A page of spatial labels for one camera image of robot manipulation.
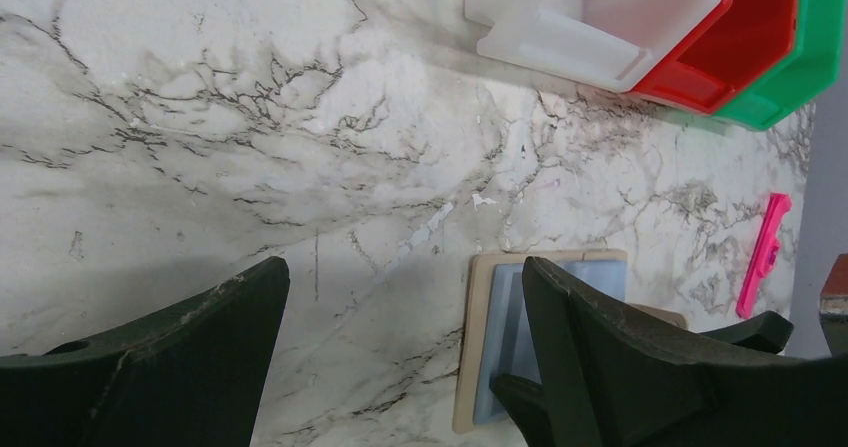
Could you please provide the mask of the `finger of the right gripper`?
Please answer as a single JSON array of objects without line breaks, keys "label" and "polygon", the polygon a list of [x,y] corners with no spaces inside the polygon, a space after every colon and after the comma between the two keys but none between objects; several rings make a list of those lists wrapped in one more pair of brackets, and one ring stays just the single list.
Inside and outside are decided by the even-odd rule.
[{"label": "finger of the right gripper", "polygon": [[529,447],[555,446],[540,384],[504,373],[490,381],[490,389]]}]

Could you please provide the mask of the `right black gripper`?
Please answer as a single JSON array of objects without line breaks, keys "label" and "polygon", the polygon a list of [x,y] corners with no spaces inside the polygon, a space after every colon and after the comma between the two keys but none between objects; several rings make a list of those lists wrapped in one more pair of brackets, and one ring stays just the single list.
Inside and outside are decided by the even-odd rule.
[{"label": "right black gripper", "polygon": [[[819,299],[819,322],[832,356],[847,353],[847,254],[840,254],[824,283]],[[781,354],[794,325],[774,311],[753,316],[733,325],[701,332],[699,351],[723,355],[732,348],[765,354]]]}]

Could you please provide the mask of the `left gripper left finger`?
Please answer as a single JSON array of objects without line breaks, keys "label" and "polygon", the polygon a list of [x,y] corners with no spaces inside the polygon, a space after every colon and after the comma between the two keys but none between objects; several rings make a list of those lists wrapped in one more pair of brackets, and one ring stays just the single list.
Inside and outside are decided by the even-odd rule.
[{"label": "left gripper left finger", "polygon": [[1,360],[5,446],[247,446],[290,288],[280,257],[124,325]]}]

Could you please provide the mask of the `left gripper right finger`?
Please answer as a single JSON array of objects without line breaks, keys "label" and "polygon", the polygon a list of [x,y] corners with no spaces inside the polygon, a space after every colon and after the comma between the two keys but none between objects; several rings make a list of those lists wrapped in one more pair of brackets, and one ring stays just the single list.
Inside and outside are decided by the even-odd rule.
[{"label": "left gripper right finger", "polygon": [[553,262],[522,284],[559,446],[843,446],[847,359],[794,359],[677,328]]}]

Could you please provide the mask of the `beige card holder wallet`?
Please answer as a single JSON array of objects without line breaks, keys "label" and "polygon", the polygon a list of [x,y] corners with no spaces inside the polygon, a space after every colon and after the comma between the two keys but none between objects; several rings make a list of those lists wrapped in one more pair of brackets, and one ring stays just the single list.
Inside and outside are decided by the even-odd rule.
[{"label": "beige card holder wallet", "polygon": [[[625,299],[626,252],[566,250],[537,255],[602,293]],[[490,389],[496,375],[540,381],[522,288],[526,258],[519,253],[487,253],[471,260],[452,422],[457,434],[507,417]]]}]

